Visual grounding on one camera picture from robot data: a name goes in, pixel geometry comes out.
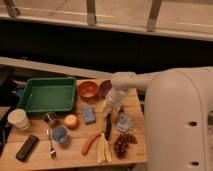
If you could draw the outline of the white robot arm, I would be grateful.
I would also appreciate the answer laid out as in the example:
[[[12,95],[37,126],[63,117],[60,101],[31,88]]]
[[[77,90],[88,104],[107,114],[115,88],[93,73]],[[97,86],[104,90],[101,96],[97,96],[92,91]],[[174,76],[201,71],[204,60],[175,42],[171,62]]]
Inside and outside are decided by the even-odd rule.
[[[213,112],[213,67],[117,72],[106,96],[113,111],[132,88],[145,92],[148,171],[210,171],[208,116]]]

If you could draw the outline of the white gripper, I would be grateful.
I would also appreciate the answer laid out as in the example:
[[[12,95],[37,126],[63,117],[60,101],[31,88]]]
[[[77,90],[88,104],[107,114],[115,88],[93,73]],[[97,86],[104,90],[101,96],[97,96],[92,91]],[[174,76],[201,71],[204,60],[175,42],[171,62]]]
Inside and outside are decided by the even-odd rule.
[[[102,113],[117,114],[123,105],[124,98],[127,95],[127,89],[116,89],[112,87],[105,97],[105,101],[101,103],[100,111]]]

